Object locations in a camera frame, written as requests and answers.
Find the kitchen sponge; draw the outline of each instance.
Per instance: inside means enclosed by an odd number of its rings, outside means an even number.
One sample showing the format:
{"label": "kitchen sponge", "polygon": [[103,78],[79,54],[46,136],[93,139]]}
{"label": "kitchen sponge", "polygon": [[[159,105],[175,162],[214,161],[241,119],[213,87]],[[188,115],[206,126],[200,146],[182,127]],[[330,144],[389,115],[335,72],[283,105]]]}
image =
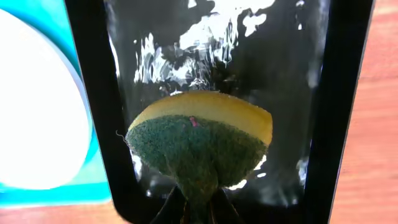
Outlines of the kitchen sponge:
{"label": "kitchen sponge", "polygon": [[217,188],[237,184],[248,175],[271,139],[268,112],[212,91],[156,101],[134,120],[126,135],[133,153],[176,180],[199,220]]}

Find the pink speck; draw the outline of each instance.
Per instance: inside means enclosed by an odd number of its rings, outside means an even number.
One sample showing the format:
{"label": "pink speck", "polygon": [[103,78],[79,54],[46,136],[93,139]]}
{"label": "pink speck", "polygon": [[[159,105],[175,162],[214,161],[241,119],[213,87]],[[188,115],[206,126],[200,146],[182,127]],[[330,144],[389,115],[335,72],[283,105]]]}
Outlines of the pink speck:
{"label": "pink speck", "polygon": [[194,126],[194,127],[198,126],[198,123],[195,121],[194,117],[190,117],[189,120],[191,121],[192,126]]}

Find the teal surface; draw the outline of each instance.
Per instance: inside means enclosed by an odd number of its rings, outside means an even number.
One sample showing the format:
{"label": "teal surface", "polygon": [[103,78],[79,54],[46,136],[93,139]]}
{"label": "teal surface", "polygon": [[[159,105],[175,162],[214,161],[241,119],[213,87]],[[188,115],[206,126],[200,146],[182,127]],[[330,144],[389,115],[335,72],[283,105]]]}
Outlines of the teal surface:
{"label": "teal surface", "polygon": [[[3,9],[45,34],[80,68],[63,0],[0,0]],[[86,161],[67,185],[50,190],[13,189],[0,183],[0,208],[102,203],[111,199],[98,140],[93,130]]]}

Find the wooden surface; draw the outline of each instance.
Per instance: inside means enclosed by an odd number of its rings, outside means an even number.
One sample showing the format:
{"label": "wooden surface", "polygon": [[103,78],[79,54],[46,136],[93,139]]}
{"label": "wooden surface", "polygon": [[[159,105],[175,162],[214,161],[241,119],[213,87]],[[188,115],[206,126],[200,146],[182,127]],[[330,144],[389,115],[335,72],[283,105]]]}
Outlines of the wooden surface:
{"label": "wooden surface", "polygon": [[[0,223],[125,223],[104,205],[0,210]],[[398,223],[398,0],[377,0],[331,223]]]}

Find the black container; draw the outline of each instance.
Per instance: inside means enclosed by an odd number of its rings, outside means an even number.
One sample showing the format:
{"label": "black container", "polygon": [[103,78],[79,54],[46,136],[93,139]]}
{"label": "black container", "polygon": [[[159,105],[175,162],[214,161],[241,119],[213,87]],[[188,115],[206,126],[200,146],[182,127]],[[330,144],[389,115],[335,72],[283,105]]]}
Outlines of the black container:
{"label": "black container", "polygon": [[[224,191],[243,221],[328,223],[373,1],[276,0],[237,14],[218,14],[213,1],[189,2],[65,0],[116,210],[132,223],[150,223],[174,186],[146,166],[138,174],[120,135],[153,101],[207,89],[263,107],[274,119],[267,162],[244,188]],[[236,11],[233,4],[222,6]],[[226,14],[233,22],[221,26],[222,41],[215,32],[196,41],[193,25]],[[248,25],[262,15],[265,22]],[[182,47],[182,35],[194,47]],[[156,72],[159,52],[167,62]],[[200,69],[176,78],[187,60]],[[224,192],[216,202],[224,203]],[[166,218],[181,213],[170,207],[162,210]]]}

